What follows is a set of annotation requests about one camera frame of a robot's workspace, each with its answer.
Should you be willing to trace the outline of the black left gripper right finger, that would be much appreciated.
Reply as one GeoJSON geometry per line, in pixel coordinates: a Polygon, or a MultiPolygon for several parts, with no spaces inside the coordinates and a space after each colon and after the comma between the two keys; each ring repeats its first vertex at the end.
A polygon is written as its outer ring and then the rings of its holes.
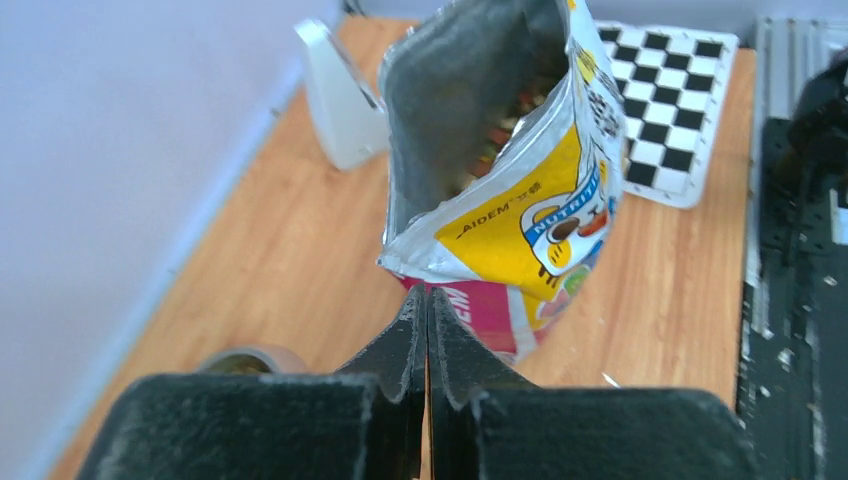
{"type": "Polygon", "coordinates": [[[714,394],[687,388],[543,388],[427,297],[436,479],[755,479],[753,447],[714,394]]]}

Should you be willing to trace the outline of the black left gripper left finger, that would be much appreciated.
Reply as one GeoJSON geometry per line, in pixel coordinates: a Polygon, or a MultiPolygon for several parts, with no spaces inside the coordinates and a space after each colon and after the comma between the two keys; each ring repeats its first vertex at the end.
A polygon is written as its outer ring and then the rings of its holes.
{"type": "Polygon", "coordinates": [[[414,479],[425,288],[331,374],[156,374],[113,404],[82,479],[414,479]]]}

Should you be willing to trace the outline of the pet food bag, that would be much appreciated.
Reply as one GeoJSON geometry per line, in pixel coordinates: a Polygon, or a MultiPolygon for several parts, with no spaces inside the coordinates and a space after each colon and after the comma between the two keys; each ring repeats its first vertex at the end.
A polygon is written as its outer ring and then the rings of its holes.
{"type": "Polygon", "coordinates": [[[378,264],[437,286],[504,361],[596,265],[623,191],[623,99],[583,1],[457,1],[389,48],[378,264]]]}

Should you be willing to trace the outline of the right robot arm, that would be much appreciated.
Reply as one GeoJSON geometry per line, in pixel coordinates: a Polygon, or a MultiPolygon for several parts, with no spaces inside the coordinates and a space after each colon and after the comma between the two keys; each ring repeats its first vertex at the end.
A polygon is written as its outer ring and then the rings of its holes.
{"type": "Polygon", "coordinates": [[[804,86],[772,170],[779,191],[809,200],[847,182],[847,52],[804,86]]]}

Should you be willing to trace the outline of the pink double bowl stand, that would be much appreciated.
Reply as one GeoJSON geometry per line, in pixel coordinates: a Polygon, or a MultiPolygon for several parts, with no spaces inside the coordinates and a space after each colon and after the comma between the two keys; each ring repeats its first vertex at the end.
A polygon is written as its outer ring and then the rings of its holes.
{"type": "Polygon", "coordinates": [[[205,359],[199,373],[223,374],[305,374],[309,369],[292,350],[270,344],[228,348],[205,359]]]}

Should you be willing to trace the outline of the white metronome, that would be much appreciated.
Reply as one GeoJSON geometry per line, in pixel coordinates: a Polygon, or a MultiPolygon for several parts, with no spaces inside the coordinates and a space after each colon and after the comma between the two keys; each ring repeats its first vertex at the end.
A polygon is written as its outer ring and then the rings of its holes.
{"type": "Polygon", "coordinates": [[[385,105],[338,38],[319,20],[305,19],[294,30],[313,128],[329,162],[348,171],[386,152],[385,105]]]}

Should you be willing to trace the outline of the checkerboard mat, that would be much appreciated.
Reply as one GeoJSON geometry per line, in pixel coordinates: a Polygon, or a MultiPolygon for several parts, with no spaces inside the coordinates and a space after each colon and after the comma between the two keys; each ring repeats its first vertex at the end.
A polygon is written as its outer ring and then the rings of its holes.
{"type": "Polygon", "coordinates": [[[624,99],[627,192],[677,209],[703,194],[740,40],[671,26],[597,24],[624,99]]]}

